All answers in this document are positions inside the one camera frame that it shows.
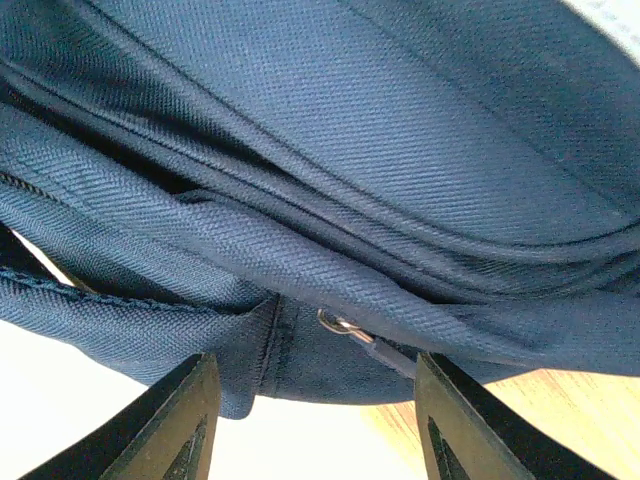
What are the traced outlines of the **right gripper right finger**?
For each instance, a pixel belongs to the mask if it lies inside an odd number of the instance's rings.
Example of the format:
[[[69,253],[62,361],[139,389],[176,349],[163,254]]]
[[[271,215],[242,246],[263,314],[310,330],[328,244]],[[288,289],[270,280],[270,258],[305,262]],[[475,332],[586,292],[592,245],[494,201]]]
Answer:
[[[417,361],[415,411],[430,479],[609,479],[442,355]]]

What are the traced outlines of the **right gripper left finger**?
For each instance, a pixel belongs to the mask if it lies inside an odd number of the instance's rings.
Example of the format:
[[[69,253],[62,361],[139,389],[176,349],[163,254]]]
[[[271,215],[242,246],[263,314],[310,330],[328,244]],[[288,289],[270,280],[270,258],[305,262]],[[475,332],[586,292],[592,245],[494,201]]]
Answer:
[[[192,355],[105,424],[25,479],[206,479],[221,386],[216,358]]]

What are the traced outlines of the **navy blue backpack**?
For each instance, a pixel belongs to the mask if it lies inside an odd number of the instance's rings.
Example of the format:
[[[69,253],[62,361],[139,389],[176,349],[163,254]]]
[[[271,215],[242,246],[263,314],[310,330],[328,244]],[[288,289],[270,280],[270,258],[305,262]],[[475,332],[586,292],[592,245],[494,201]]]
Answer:
[[[639,372],[635,1],[5,1],[1,317],[151,384]]]

